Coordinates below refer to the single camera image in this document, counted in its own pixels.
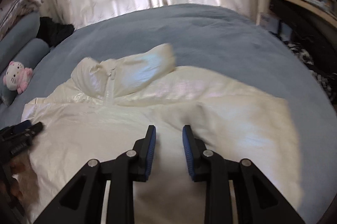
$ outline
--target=blue bedsheet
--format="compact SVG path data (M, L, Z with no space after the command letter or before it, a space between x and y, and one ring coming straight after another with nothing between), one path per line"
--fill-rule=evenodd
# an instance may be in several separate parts
M117 59L162 43L172 44L178 66L208 68L288 101L300 135L299 214L316 223L337 192L336 114L308 69L279 40L228 9L175 5L76 31L38 64L27 90L9 108L0 105L0 128L20 122L24 105L50 95L84 57Z

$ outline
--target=black clamp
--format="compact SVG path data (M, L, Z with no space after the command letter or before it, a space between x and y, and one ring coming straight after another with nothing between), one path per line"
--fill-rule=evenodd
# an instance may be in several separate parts
M5 186L5 189L1 188L0 191L0 219L5 224L19 224L25 221L25 210L19 200L11 194L13 178L9 162L32 146L33 138L42 130L41 122L32 125L30 120L0 130L0 183Z
M239 224L305 224L294 208L249 159L226 160L183 128L188 172L206 181L205 224L232 223L229 180L233 181Z
M114 160L89 160L40 214L34 224L99 224L106 183L111 181L107 224L134 224L133 181L145 182L151 173L156 128Z

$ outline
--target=metal screw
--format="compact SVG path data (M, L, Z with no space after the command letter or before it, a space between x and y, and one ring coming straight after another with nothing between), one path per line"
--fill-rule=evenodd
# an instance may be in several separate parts
M213 151L211 151L211 150L205 150L205 151L203 151L203 155L204 155L205 157L211 157L211 156L214 155L214 153L213 153Z
M90 167L94 167L94 166L96 166L97 164L98 164L98 160L97 160L97 159L91 159L91 160L88 161L88 165L89 165Z
M252 164L252 162L249 159L245 158L241 161L241 164L243 166L249 167Z
M134 157L135 155L137 155L137 152L135 150L129 150L126 152L126 155L129 157L129 158L132 158Z

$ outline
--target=stuffed toy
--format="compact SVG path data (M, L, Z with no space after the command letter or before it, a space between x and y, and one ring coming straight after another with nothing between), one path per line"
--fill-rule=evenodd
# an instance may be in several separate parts
M3 84L11 91L17 90L21 94L27 89L27 86L33 76L31 68L24 68L22 63L9 63L6 75L3 77Z

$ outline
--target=pillow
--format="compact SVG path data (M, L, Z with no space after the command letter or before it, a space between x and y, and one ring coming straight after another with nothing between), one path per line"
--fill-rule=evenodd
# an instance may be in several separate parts
M13 26L0 41L0 71L5 70L14 56L36 37L39 27L40 16L37 12L27 14Z
M45 41L35 38L23 47L23 49L15 56L13 61L21 62L25 68L34 69L43 57L49 53L49 51L50 48ZM4 86L2 79L6 71L7 67L0 76L0 97L5 105L10 106L17 95L17 91L10 91L6 86Z

